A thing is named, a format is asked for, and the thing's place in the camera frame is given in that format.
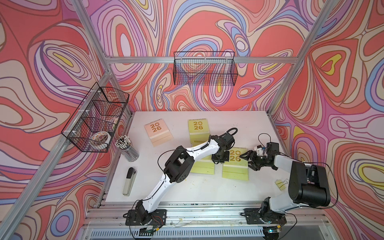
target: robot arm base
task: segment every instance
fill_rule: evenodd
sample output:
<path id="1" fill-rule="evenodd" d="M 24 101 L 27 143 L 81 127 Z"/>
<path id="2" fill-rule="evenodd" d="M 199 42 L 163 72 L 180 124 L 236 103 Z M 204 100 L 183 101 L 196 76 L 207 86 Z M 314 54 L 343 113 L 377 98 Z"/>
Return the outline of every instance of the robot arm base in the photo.
<path id="1" fill-rule="evenodd" d="M 285 214 L 271 210 L 269 199 L 267 197 L 258 209 L 244 209 L 240 215 L 245 216 L 247 224 L 286 224 Z"/>
<path id="2" fill-rule="evenodd" d="M 129 210 L 123 217 L 126 218 L 126 226 L 158 225 L 158 222 L 162 222 L 165 225 L 167 210 L 156 209 L 148 213 L 148 211 L 144 209 L 142 201 L 139 201 L 135 209 Z"/>

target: cable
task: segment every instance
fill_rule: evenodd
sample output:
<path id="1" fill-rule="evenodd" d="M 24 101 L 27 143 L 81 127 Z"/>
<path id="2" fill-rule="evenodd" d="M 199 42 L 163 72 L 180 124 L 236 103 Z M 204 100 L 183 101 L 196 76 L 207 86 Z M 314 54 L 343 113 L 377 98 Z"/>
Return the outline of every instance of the cable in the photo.
<path id="1" fill-rule="evenodd" d="M 238 129 L 237 129 L 236 127 L 233 127 L 233 128 L 231 128 L 231 129 L 227 130 L 226 132 L 227 132 L 228 134 L 230 134 L 230 135 L 233 136 L 233 135 L 235 135 L 235 134 L 237 133 L 237 130 L 238 130 Z"/>
<path id="2" fill-rule="evenodd" d="M 168 150 L 168 151 L 166 151 L 166 152 L 176 151 L 176 150 L 182 150 L 182 149 L 172 149 L 172 150 Z M 157 159 L 157 165 L 159 166 L 159 168 L 161 169 L 161 171 L 162 171 L 164 174 L 165 174 L 165 172 L 164 172 L 164 170 L 160 167 L 159 160 L 160 160 L 161 156 L 163 156 L 163 154 L 166 153 L 166 152 L 163 152 L 163 153 L 159 156 L 159 158 Z"/>
<path id="3" fill-rule="evenodd" d="M 163 220 L 161 219 L 161 217 L 159 217 L 159 216 L 155 216 L 155 217 L 158 217 L 158 218 L 160 218 L 160 221 L 161 221 L 161 225 L 162 226 L 164 226 L 164 222 L 163 222 Z"/>
<path id="4" fill-rule="evenodd" d="M 260 141 L 260 135 L 263 135 L 263 134 L 268 135 L 268 136 L 269 136 L 269 142 L 272 142 L 271 136 L 270 136 L 268 133 L 260 133 L 259 136 L 257 137 L 257 139 L 259 140 L 260 143 L 261 143 L 261 141 Z"/>
<path id="5" fill-rule="evenodd" d="M 135 203 L 132 205 L 131 213 L 132 213 L 133 207 L 135 206 L 136 202 L 138 202 L 138 201 L 140 201 L 140 200 L 136 200 Z M 130 220 L 128 220 L 128 227 L 129 227 L 129 232 L 131 233 L 131 236 L 133 237 L 134 240 L 136 240 L 136 238 L 133 236 L 132 231 L 131 231 L 131 221 Z"/>
<path id="6" fill-rule="evenodd" d="M 285 233 L 281 238 L 279 238 L 278 240 L 280 240 L 280 239 L 282 239 L 283 237 L 285 237 L 285 235 L 287 235 L 287 234 L 292 230 L 292 228 L 296 225 L 296 223 L 297 223 L 297 218 L 296 218 L 295 214 L 291 214 L 291 215 L 293 215 L 293 216 L 295 217 L 296 222 L 295 222 L 294 225 L 288 230 L 288 232 L 286 232 L 286 233 Z"/>
<path id="7" fill-rule="evenodd" d="M 159 226 L 160 226 L 160 222 L 157 221 L 153 216 L 152 216 L 152 219 L 155 220 L 155 221 L 159 224 Z"/>
<path id="8" fill-rule="evenodd" d="M 161 186 L 163 186 L 164 182 L 165 182 L 165 180 L 161 183 L 160 187 L 156 190 L 156 192 L 161 188 Z M 146 201 L 146 200 L 149 200 L 149 199 L 153 198 L 153 196 L 156 194 L 156 192 L 150 198 L 148 198 L 148 199 L 141 199 L 139 201 Z"/>
<path id="9" fill-rule="evenodd" d="M 229 148 L 226 148 L 225 150 L 228 151 L 229 149 L 233 148 L 234 145 L 235 145 L 235 141 L 233 141 L 232 145 Z"/>
<path id="10" fill-rule="evenodd" d="M 335 182 L 335 187 L 336 187 L 336 201 L 335 201 L 335 203 L 334 203 L 332 206 L 328 206 L 328 207 L 311 207 L 311 206 L 310 206 L 310 207 L 311 207 L 311 208 L 314 208 L 314 209 L 330 209 L 330 208 L 334 207 L 334 206 L 337 204 L 337 202 L 339 201 L 339 191 L 338 191 L 338 189 L 337 189 L 337 184 L 336 184 L 336 178 L 335 178 L 335 175 L 333 174 L 333 172 L 332 172 L 332 170 L 331 170 L 331 167 L 330 167 L 328 164 L 326 164 L 325 162 L 311 162 L 311 163 L 323 163 L 323 164 L 325 164 L 325 165 L 328 166 L 329 171 L 331 172 L 332 177 L 333 177 L 333 180 L 334 180 L 334 182 Z"/>

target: yellow desk calendar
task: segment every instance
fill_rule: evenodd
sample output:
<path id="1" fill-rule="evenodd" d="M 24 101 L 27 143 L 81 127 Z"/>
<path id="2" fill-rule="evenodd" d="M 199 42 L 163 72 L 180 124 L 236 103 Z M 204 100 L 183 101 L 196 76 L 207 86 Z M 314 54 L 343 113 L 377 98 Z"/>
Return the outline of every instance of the yellow desk calendar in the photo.
<path id="1" fill-rule="evenodd" d="M 194 141 L 192 143 L 192 147 L 202 144 L 202 141 Z M 192 166 L 192 173 L 200 173 L 200 174 L 215 174 L 215 164 L 212 162 L 212 155 L 208 155 L 207 157 L 203 157 L 202 159 L 195 161 Z"/>
<path id="2" fill-rule="evenodd" d="M 144 125 L 144 128 L 154 147 L 173 139 L 173 136 L 163 119 L 150 122 Z"/>
<path id="3" fill-rule="evenodd" d="M 248 181 L 248 161 L 240 158 L 248 149 L 233 147 L 229 150 L 229 161 L 223 164 L 223 178 Z"/>
<path id="4" fill-rule="evenodd" d="M 208 121 L 204 119 L 188 120 L 189 138 L 193 144 L 194 141 L 205 142 L 209 138 Z"/>

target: pink desk calendar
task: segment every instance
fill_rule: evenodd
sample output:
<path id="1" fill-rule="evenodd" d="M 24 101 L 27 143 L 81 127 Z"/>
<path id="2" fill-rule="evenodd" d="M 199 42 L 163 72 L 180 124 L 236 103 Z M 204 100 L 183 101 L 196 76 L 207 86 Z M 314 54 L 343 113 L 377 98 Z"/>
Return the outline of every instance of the pink desk calendar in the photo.
<path id="1" fill-rule="evenodd" d="M 144 127 L 154 147 L 173 139 L 163 119 L 150 122 L 144 125 Z"/>

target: ventilation grille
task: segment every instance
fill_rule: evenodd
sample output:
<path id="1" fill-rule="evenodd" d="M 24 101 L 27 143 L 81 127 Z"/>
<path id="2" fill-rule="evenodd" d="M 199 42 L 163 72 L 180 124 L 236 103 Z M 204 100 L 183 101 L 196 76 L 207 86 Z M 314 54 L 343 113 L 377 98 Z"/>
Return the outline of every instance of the ventilation grille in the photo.
<path id="1" fill-rule="evenodd" d="M 140 237 L 139 229 L 132 229 L 135 238 Z M 263 237 L 263 227 L 178 227 L 162 228 L 153 238 L 180 238 L 180 237 Z M 91 239 L 132 238 L 129 228 L 93 229 Z"/>

